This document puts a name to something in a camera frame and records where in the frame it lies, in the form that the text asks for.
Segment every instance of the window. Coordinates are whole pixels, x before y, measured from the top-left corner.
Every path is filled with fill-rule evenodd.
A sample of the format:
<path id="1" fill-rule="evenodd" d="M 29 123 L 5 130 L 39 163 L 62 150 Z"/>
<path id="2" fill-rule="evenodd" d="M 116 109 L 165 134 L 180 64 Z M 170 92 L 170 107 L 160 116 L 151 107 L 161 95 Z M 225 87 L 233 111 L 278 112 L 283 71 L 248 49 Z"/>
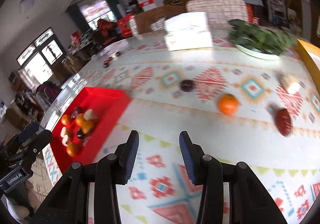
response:
<path id="1" fill-rule="evenodd" d="M 84 4 L 80 7 L 80 11 L 93 30 L 97 29 L 97 21 L 99 19 L 116 21 L 116 17 L 113 15 L 113 12 L 105 0 L 95 0 Z"/>
<path id="2" fill-rule="evenodd" d="M 29 74 L 29 76 L 35 77 L 40 82 L 40 84 L 47 81 L 53 75 L 52 70 L 39 53 L 37 53 L 28 62 L 24 69 Z"/>
<path id="3" fill-rule="evenodd" d="M 55 40 L 53 40 L 43 48 L 42 53 L 52 65 L 62 55 L 63 52 L 60 50 Z"/>
<path id="4" fill-rule="evenodd" d="M 61 44 L 51 28 L 35 39 L 17 58 L 19 75 L 27 86 L 35 90 L 52 75 L 51 65 L 63 55 Z"/>
<path id="5" fill-rule="evenodd" d="M 42 34 L 38 39 L 36 39 L 35 44 L 39 46 L 42 44 L 46 39 L 48 39 L 51 35 L 53 35 L 53 31 L 51 29 L 47 30 L 44 34 Z"/>
<path id="6" fill-rule="evenodd" d="M 35 50 L 35 46 L 33 44 L 31 44 L 18 58 L 18 63 L 20 65 L 22 65 L 27 58 L 33 53 L 33 51 Z"/>

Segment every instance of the green vegetable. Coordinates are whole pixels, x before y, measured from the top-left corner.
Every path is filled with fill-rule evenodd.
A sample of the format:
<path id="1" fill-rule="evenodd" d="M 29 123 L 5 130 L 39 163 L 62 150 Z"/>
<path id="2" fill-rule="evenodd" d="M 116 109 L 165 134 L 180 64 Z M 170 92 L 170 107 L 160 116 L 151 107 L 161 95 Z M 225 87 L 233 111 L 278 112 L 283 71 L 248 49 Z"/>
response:
<path id="1" fill-rule="evenodd" d="M 279 56 L 297 43 L 297 39 L 286 31 L 267 29 L 243 20 L 230 20 L 229 24 L 233 27 L 229 41 L 250 50 Z"/>

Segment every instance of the ceiling light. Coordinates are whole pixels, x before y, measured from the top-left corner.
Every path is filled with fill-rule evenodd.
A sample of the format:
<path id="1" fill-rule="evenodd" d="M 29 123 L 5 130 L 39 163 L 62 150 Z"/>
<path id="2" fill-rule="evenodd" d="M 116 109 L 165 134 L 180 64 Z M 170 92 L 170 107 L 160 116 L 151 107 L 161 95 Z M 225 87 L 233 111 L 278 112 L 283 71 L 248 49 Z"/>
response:
<path id="1" fill-rule="evenodd" d="M 20 2 L 20 13 L 24 14 L 35 5 L 35 0 L 22 0 Z"/>

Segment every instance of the red box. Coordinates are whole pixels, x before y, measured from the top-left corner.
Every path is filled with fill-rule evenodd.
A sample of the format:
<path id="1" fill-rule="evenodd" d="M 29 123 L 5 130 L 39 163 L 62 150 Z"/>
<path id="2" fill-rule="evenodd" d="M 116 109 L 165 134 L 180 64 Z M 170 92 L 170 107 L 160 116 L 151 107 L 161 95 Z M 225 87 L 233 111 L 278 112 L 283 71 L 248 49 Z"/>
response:
<path id="1" fill-rule="evenodd" d="M 117 21 L 117 25 L 119 27 L 119 29 L 121 30 L 121 36 L 122 37 L 128 37 L 132 35 L 132 32 L 130 30 L 130 26 L 129 26 L 129 20 L 134 17 L 133 14 L 129 14 L 123 18 L 121 18 L 120 20 Z"/>
<path id="2" fill-rule="evenodd" d="M 77 45 L 81 45 L 80 37 L 81 33 L 79 31 L 76 31 L 73 34 L 71 34 L 71 40 L 74 41 Z"/>
<path id="3" fill-rule="evenodd" d="M 92 134 L 86 137 L 84 141 L 76 136 L 76 132 L 80 127 L 76 125 L 74 120 L 71 125 L 67 126 L 73 133 L 72 142 L 83 142 L 82 151 L 78 155 L 71 157 L 67 154 L 66 147 L 62 144 L 60 133 L 64 125 L 59 120 L 52 130 L 53 137 L 50 145 L 62 173 L 74 162 L 80 162 L 83 165 L 92 163 L 129 103 L 130 98 L 123 90 L 95 87 L 84 87 L 81 90 L 63 115 L 70 115 L 76 106 L 81 106 L 85 111 L 90 108 L 93 109 L 99 117 L 99 122 Z"/>

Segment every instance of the person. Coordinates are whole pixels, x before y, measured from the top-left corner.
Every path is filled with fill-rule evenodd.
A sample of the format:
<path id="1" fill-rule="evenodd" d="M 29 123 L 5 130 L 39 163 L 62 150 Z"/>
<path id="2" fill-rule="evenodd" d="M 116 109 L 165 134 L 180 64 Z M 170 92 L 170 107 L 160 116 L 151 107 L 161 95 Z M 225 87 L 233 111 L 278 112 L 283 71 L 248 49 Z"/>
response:
<path id="1" fill-rule="evenodd" d="M 56 84 L 50 81 L 45 81 L 37 87 L 35 99 L 42 110 L 46 112 L 61 91 L 61 88 Z"/>
<path id="2" fill-rule="evenodd" d="M 109 21 L 106 21 L 104 19 L 99 19 L 97 21 L 98 29 L 101 31 L 101 34 L 104 37 L 113 37 L 114 36 L 114 30 L 115 30 L 115 24 Z"/>

